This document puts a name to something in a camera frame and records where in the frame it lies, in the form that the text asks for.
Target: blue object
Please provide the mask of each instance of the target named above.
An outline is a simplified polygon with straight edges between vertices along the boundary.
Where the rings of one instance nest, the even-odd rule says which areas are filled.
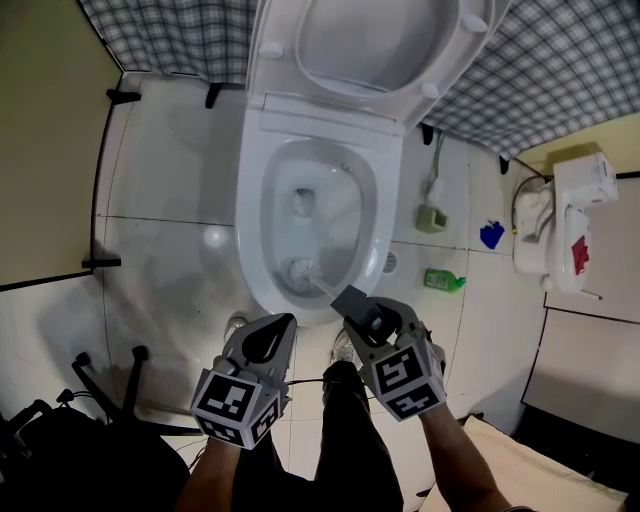
[[[499,222],[489,221],[489,225],[480,230],[480,240],[482,240],[482,243],[493,251],[498,245],[498,242],[500,242],[503,233],[504,228]]]

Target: black pants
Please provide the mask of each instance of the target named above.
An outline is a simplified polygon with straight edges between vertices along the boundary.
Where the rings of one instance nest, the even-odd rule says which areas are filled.
[[[271,434],[243,450],[233,485],[233,512],[402,510],[391,457],[371,421],[364,384],[353,363],[324,373],[322,447],[315,480],[282,468]]]

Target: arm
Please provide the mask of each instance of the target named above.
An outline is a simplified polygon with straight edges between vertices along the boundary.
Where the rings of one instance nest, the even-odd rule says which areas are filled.
[[[447,404],[420,415],[442,497],[452,512],[501,512],[509,502]]]
[[[178,498],[176,512],[230,512],[240,450],[210,438]]]

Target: tiled floor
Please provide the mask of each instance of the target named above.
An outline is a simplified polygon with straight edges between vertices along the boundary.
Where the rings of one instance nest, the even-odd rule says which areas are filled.
[[[97,275],[0,294],[0,407],[8,415],[35,398],[52,401],[65,386],[79,388],[69,363],[81,350],[96,361],[103,386],[112,392],[115,386],[121,397],[130,349],[140,343],[151,352],[140,390],[148,408],[140,412],[163,418],[167,411],[184,413],[200,370],[220,352],[228,318],[263,314],[244,283],[233,228],[244,94],[222,91],[208,110],[207,86],[194,79],[131,75],[124,83],[139,90],[142,100],[114,110],[96,211],[97,236],[123,265],[107,269],[104,283]],[[407,137],[391,247],[398,266],[382,276],[375,293],[409,303],[433,330],[446,351],[445,380],[456,415],[484,411],[488,421],[509,431],[543,324],[543,293],[517,276],[511,261],[510,198],[526,172],[513,166],[501,176],[496,156],[447,139],[440,175],[450,227],[427,235],[413,228],[413,215],[433,151],[420,132]],[[506,228],[496,251],[479,239],[489,220]],[[466,276],[467,286],[456,294],[424,288],[428,267]],[[294,378],[321,376],[339,328],[300,329],[290,368]],[[273,436],[285,467],[312,477],[320,450],[321,387],[295,386],[293,399]],[[406,510],[415,510],[421,502],[416,492],[434,483],[420,424],[395,422],[375,400],[372,411]],[[185,460],[202,445],[193,439],[169,442]]]

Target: floor drain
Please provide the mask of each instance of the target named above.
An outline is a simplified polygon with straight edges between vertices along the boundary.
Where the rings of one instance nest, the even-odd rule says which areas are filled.
[[[384,263],[384,268],[382,269],[383,274],[393,274],[398,267],[398,257],[396,253],[389,251],[387,254],[387,261]]]

